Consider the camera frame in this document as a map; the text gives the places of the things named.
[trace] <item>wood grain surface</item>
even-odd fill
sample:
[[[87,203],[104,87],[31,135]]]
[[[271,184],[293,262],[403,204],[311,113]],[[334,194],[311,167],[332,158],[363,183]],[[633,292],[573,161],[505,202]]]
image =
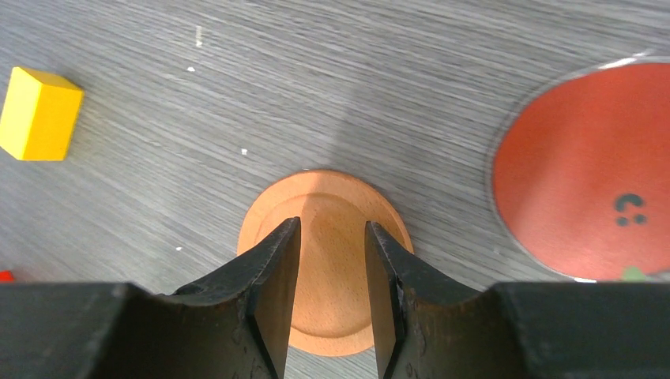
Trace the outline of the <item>wood grain surface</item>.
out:
[[[500,227],[491,153],[539,88],[664,55],[669,11],[668,0],[0,0],[0,88],[27,66],[87,91],[65,162],[0,153],[0,268],[172,292],[234,257],[264,188],[322,167],[377,188],[417,256],[464,284],[560,279]],[[375,375],[372,350],[289,351],[287,378]]]

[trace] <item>yellow block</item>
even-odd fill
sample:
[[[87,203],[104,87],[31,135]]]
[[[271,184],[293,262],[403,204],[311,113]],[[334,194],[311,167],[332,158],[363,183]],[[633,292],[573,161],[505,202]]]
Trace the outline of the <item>yellow block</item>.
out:
[[[0,117],[0,147],[20,160],[63,160],[84,91],[67,79],[14,67]]]

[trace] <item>orange plate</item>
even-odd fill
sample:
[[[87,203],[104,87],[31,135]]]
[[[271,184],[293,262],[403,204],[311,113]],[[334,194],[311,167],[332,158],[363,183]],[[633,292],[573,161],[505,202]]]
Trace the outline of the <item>orange plate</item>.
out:
[[[502,221],[541,263],[615,280],[670,268],[670,65],[606,69],[528,105],[502,140]]]
[[[379,222],[409,251],[402,219],[375,189],[336,171],[303,171],[266,189],[251,205],[237,254],[288,217],[302,223],[300,267],[289,343],[317,355],[342,356],[372,347],[364,230]]]

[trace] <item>block's top face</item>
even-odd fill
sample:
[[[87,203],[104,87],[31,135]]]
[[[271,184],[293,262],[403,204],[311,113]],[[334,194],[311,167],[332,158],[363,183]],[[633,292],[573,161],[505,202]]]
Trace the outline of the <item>block's top face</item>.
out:
[[[59,87],[63,89],[73,89],[76,91],[81,91],[79,87],[72,84],[64,77],[60,77],[59,75],[56,75],[54,73],[45,73],[44,71],[38,71],[36,69],[26,69],[24,67],[14,67],[12,69],[12,78],[14,77],[14,75],[30,77],[41,85],[48,85],[50,87]]]

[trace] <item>green spot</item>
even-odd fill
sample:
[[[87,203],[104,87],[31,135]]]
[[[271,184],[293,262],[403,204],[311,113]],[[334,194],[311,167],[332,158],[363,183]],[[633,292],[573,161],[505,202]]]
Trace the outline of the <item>green spot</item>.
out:
[[[629,266],[623,270],[623,277],[621,279],[625,282],[645,282],[648,278],[639,268]]]

